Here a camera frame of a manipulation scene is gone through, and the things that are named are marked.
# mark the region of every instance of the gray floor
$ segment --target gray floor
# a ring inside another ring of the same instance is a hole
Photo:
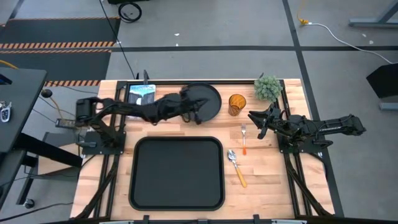
[[[391,0],[306,0],[302,18],[327,25],[338,37],[354,45],[398,45],[398,30],[353,29],[351,17],[376,16]],[[12,12],[16,0],[2,0],[0,23]],[[282,1],[275,0],[151,0],[139,2],[144,14],[134,24],[121,24],[119,38],[125,47],[191,45],[281,45],[293,46]],[[289,0],[293,17],[300,4]],[[116,6],[105,8],[109,16]],[[17,17],[103,16],[97,0],[25,0]],[[299,27],[304,46],[340,45],[321,27]],[[379,52],[398,62],[398,52]],[[335,144],[330,156],[347,217],[398,220],[398,113],[378,109],[378,98],[365,77],[385,62],[363,52],[304,52],[321,119],[352,113],[367,128],[361,137],[330,136]],[[146,69],[151,78],[255,78],[264,72],[277,78],[301,78],[295,52],[207,51],[129,52],[135,72]],[[131,78],[121,53],[112,53],[107,79]],[[86,88],[95,91],[94,87]],[[66,110],[77,98],[89,94],[54,88],[54,98]],[[40,100],[35,109],[50,119],[55,110]],[[61,133],[45,118],[32,112],[24,132],[41,138],[44,132]],[[24,212],[15,206],[22,182],[15,182],[0,217]],[[71,202],[75,181],[35,180],[29,197],[37,208]],[[7,223],[40,223],[66,220],[70,207],[55,207]]]

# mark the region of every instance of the black plate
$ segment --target black plate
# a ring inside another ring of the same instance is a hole
[[[134,150],[136,210],[217,210],[224,203],[223,146],[213,137],[146,137]]]
[[[197,98],[208,98],[207,101],[198,111],[199,118],[202,121],[209,121],[213,119],[221,109],[221,96],[220,93],[213,86],[206,83],[192,83],[186,86],[192,92],[194,92],[191,100],[195,100]]]

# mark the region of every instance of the yellow cable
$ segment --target yellow cable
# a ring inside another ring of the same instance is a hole
[[[63,116],[62,116],[62,114],[61,114],[61,110],[60,110],[60,107],[58,106],[58,103],[55,102],[55,100],[54,100],[52,97],[50,97],[50,99],[51,99],[51,100],[53,101],[53,103],[55,104],[55,107],[57,107],[57,111],[58,111],[58,113],[60,114],[61,119],[63,120]]]
[[[18,69],[18,67],[16,67],[15,65],[13,65],[13,64],[11,64],[9,62],[3,61],[3,60],[0,60],[0,63],[3,63],[5,65],[9,66],[10,68]]]
[[[297,14],[296,14],[296,17],[297,17],[298,21],[300,21],[301,25],[305,25],[305,24],[309,23],[309,21],[307,19],[300,18],[300,12],[303,9],[304,5],[305,5],[305,0],[301,0],[300,7],[298,7]]]

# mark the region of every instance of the hazard stripe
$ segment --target hazard stripe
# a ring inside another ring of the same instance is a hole
[[[106,17],[71,17],[71,18],[30,18],[30,19],[24,19],[24,18],[17,18],[17,19],[10,19],[10,21],[21,21],[21,20],[63,20],[63,19],[106,19]],[[108,19],[120,19],[119,16],[113,16],[113,17],[108,17]]]
[[[108,49],[95,50],[3,50],[0,54],[65,54],[65,53],[111,53]]]
[[[44,86],[57,87],[57,86],[98,86],[101,80],[60,80],[60,81],[46,81]]]
[[[100,42],[53,42],[53,43],[0,43],[0,49],[47,49],[79,47],[113,47],[113,41]]]

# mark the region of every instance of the fork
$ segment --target fork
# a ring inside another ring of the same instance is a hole
[[[246,155],[246,123],[242,123],[243,154]]]

